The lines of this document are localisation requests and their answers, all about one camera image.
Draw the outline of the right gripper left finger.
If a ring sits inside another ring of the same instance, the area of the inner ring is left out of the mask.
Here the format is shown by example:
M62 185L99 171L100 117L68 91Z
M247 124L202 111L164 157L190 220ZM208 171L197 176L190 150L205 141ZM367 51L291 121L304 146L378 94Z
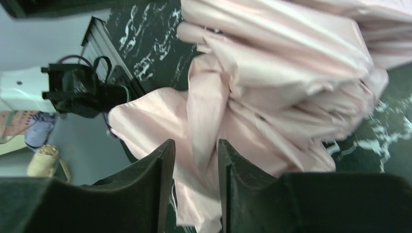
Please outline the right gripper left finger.
M3 233L162 233L175 142L93 185L54 178L1 178Z

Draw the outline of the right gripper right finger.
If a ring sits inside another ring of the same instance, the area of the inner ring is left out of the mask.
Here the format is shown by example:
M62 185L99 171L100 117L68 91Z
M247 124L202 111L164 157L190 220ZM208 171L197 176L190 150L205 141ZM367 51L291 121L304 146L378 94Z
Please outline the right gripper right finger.
M292 172L275 178L221 139L225 233L409 233L412 188L384 173Z

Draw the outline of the black pink folding umbrella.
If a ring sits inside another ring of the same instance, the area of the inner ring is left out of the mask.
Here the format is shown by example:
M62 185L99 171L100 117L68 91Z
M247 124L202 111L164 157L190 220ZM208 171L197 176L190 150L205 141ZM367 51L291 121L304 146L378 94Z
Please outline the black pink folding umbrella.
M194 43L185 92L165 87L114 107L112 132L138 159L176 143L176 220L217 233L217 144L273 176L333 171L324 141L370 114L387 70L412 60L409 0L183 0Z

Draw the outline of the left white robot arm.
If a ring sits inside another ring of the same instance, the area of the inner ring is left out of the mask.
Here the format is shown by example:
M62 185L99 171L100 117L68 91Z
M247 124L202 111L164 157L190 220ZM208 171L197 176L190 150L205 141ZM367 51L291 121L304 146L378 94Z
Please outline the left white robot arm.
M145 95L139 80L130 78L123 67L112 66L108 57L100 56L93 63L78 58L82 64L61 59L47 67L1 72L0 110L95 118Z

